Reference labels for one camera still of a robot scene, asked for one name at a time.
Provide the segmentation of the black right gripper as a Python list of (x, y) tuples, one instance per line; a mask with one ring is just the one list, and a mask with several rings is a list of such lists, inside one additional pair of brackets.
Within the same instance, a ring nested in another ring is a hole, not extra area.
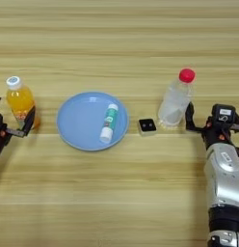
[(194, 124), (194, 113), (194, 105), (190, 102), (185, 112), (186, 129), (199, 133), (207, 149), (214, 144), (233, 145), (231, 130), (239, 132), (239, 115), (237, 113), (235, 113), (234, 123), (223, 123), (209, 116), (204, 127), (198, 127)]

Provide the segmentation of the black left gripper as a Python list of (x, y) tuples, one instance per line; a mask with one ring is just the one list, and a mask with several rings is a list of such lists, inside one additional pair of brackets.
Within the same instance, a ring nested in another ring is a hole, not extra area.
[(0, 114), (0, 154), (2, 150), (9, 144), (13, 136), (21, 137), (27, 136), (34, 124), (36, 115), (36, 107), (33, 107), (24, 121), (24, 126), (21, 129), (11, 129), (3, 122), (3, 116)]

